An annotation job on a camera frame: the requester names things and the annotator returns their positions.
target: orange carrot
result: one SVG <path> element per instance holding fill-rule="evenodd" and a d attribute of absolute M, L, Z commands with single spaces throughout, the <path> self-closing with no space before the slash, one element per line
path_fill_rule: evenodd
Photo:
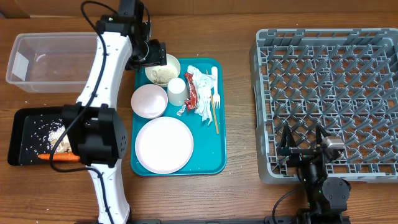
<path fill-rule="evenodd" d="M 49 153 L 40 154 L 39 158 L 43 160 L 50 160 L 50 154 Z M 80 156 L 76 156 L 72 152 L 55 153 L 53 160 L 62 161 L 62 162 L 78 162 L 80 161 Z"/>

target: small white bowl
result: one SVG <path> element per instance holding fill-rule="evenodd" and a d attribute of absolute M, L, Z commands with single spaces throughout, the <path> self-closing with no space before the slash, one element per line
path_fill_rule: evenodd
<path fill-rule="evenodd" d="M 163 83 L 163 84 L 156 83 L 155 80 L 152 77 L 152 73 L 154 71 L 155 72 L 159 71 L 159 69 L 171 70 L 171 71 L 173 71 L 175 73 L 175 76 L 173 76 L 171 79 L 177 78 L 180 75 L 180 72 L 181 72 L 181 65 L 180 65 L 180 62 L 178 61 L 177 58 L 175 58 L 173 55 L 166 54 L 166 60 L 167 60 L 167 65 L 158 65 L 158 66 L 152 66 L 152 67 L 145 68 L 145 75 L 147 76 L 149 81 L 151 81 L 153 84 L 156 84 L 156 85 L 161 86 L 163 88 L 167 87 L 167 84 L 169 84 L 169 83 L 168 82 L 167 83 Z"/>
<path fill-rule="evenodd" d="M 162 116 L 168 103 L 166 91 L 157 85 L 139 87 L 131 97 L 131 108 L 140 117 L 154 119 Z"/>

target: teal tray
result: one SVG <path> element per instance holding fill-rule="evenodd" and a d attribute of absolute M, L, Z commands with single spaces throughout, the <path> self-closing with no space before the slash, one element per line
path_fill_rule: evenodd
<path fill-rule="evenodd" d="M 193 111 L 188 113 L 185 111 L 183 115 L 177 116 L 177 111 L 180 106 L 173 106 L 170 103 L 167 105 L 163 116 L 177 118 L 184 122 L 193 136 L 193 154 L 188 163 L 180 170 L 165 175 L 204 175 L 204 174 L 218 174 L 226 165 L 226 135 L 225 135 L 225 110 L 224 110 L 224 89 L 223 89 L 223 71 L 220 63 L 212 58 L 182 58 L 179 59 L 181 64 L 180 78 L 187 72 L 189 65 L 193 65 L 201 72 L 206 73 L 208 70 L 211 73 L 211 68 L 216 66 L 218 68 L 218 94 L 221 97 L 220 108 L 216 110 L 217 122 L 220 134 L 216 133 L 214 121 L 207 126 L 208 121 L 201 121 L 201 116 L 195 114 Z M 136 90 L 142 85 L 151 84 L 145 75 L 144 69 L 136 74 Z M 141 118 L 137 114 L 132 116 L 132 136 L 131 136 L 131 168 L 133 171 L 141 176 L 162 176 L 164 174 L 155 174 L 145 169 L 137 159 L 136 156 L 136 138 L 139 130 L 148 122 L 149 119 Z"/>

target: plastic fork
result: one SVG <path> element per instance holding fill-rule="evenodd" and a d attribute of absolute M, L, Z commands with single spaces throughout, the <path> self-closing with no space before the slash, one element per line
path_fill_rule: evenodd
<path fill-rule="evenodd" d="M 216 109 L 220 108 L 220 95 L 218 94 L 218 69 L 217 67 L 212 67 L 211 68 L 211 74 L 216 77 L 215 83 L 214 83 L 214 94 L 213 94 L 213 101 Z"/>

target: plastic dish rack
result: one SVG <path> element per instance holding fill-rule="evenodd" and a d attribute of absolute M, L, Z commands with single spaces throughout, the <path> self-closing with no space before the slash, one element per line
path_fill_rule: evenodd
<path fill-rule="evenodd" d="M 276 152 L 286 123 L 302 149 L 315 144 L 317 124 L 344 140 L 329 176 L 398 182 L 397 43 L 397 29 L 257 32 L 249 56 L 263 182 L 299 181 Z"/>

